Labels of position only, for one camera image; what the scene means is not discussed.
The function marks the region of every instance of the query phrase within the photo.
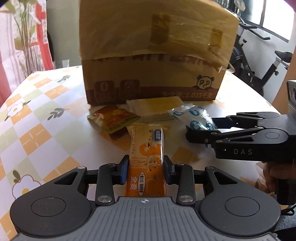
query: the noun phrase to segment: human finger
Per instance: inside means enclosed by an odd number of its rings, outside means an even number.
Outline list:
[[[265,177],[265,184],[271,192],[276,190],[275,178],[270,175],[270,170],[263,170],[263,175]]]
[[[270,169],[270,175],[278,179],[296,178],[296,168],[292,164],[278,164]]]

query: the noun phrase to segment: orange checkered tablecloth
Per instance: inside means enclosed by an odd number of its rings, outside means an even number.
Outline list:
[[[263,97],[230,73],[225,74],[215,101],[196,103],[212,117],[236,112],[276,112]],[[111,140],[87,120],[86,116],[99,108],[87,104],[81,66],[30,75],[0,107],[1,241],[16,235],[9,217],[16,198],[77,166],[98,169],[102,164],[118,163],[128,154],[129,135]],[[260,187],[262,178],[256,163],[217,160],[210,147],[186,141],[185,126],[176,121],[170,124],[164,152],[174,163],[187,163],[195,169],[216,166]],[[117,196],[124,194],[122,186],[115,186],[114,190]],[[168,195],[174,197],[176,191],[175,186],[168,186]],[[201,185],[196,185],[196,191],[201,199]],[[88,198],[94,200],[94,196],[95,186],[91,186]]]

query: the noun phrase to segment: panda logo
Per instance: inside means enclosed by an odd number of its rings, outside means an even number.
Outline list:
[[[209,76],[201,76],[199,75],[197,77],[197,83],[193,88],[196,88],[197,90],[208,90],[212,89],[211,85],[212,82],[215,80],[214,77],[209,77]]]

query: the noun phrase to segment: screw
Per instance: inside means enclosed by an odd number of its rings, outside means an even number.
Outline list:
[[[107,203],[107,202],[111,202],[112,198],[107,195],[102,195],[102,196],[99,196],[97,200],[98,202],[101,202],[101,203]]]
[[[193,201],[193,197],[188,196],[188,195],[183,195],[183,196],[179,197],[179,200],[181,202],[192,202]]]

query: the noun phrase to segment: black circular pad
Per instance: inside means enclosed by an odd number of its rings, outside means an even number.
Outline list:
[[[56,197],[44,197],[33,202],[32,211],[41,217],[52,217],[60,214],[66,208],[66,203]]]
[[[265,137],[267,137],[268,139],[276,139],[279,138],[279,134],[275,132],[268,132],[265,134]]]
[[[280,114],[276,112],[258,112],[257,115],[261,118],[276,118],[280,116]]]
[[[90,214],[90,202],[77,191],[77,186],[51,182],[20,196],[10,208],[18,232],[43,238],[76,230]]]
[[[217,185],[200,204],[199,213],[214,230],[235,237],[254,237],[271,231],[280,208],[268,194],[246,184]]]
[[[260,206],[255,200],[251,198],[233,197],[226,201],[225,208],[233,215],[239,217],[248,217],[257,213],[260,209]]]

